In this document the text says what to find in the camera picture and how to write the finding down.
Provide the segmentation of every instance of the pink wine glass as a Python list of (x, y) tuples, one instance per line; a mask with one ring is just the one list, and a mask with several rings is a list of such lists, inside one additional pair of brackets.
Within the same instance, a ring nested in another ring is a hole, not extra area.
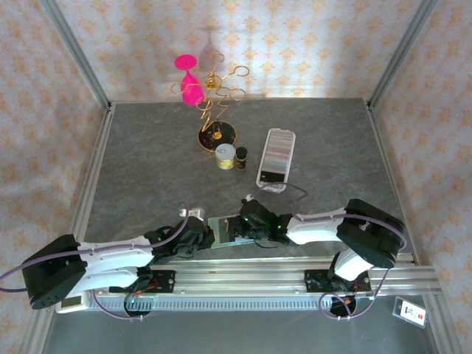
[(179, 55), (174, 61), (174, 65), (177, 69), (187, 72), (181, 84), (184, 103), (186, 105), (199, 105), (205, 101), (205, 93), (200, 80), (196, 76), (190, 74), (189, 71), (196, 67), (197, 58), (190, 54)]

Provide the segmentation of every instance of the wallpaper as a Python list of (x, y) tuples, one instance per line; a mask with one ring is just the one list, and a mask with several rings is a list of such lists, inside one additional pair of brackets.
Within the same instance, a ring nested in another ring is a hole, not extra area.
[(230, 87), (261, 97), (364, 97), (380, 80), (420, 0), (59, 0), (111, 101), (181, 100), (190, 53), (221, 52)]
[[(68, 232), (102, 116), (39, 1), (0, 1), (2, 274)], [(0, 293), (1, 353), (19, 351), (31, 312)]]
[(464, 353), (472, 347), (472, 6), (439, 1), (375, 115)]

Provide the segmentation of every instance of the black round base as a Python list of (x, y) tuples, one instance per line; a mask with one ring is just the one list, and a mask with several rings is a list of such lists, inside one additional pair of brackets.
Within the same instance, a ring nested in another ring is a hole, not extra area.
[(226, 122), (213, 122), (205, 131), (198, 132), (198, 143), (210, 153), (214, 153), (221, 144), (233, 145), (235, 142), (236, 130)]

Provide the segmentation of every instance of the gray countertop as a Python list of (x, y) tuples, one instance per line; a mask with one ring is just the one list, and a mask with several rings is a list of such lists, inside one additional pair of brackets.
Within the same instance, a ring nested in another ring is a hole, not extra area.
[[(301, 213), (327, 212), (360, 198), (400, 219), (375, 136), (361, 99), (253, 100), (223, 115), (237, 130), (236, 146), (249, 150), (246, 170), (222, 170), (197, 142), (196, 108), (182, 103), (118, 104), (103, 158), (86, 240), (124, 240), (176, 225), (178, 205), (203, 207), (206, 217), (238, 212), (257, 190), (256, 175), (270, 128), (296, 134), (288, 181), (310, 195)], [(299, 196), (262, 192), (271, 211), (291, 212)], [(334, 254), (340, 243), (260, 249), (255, 245), (200, 251), (195, 259), (293, 257)]]

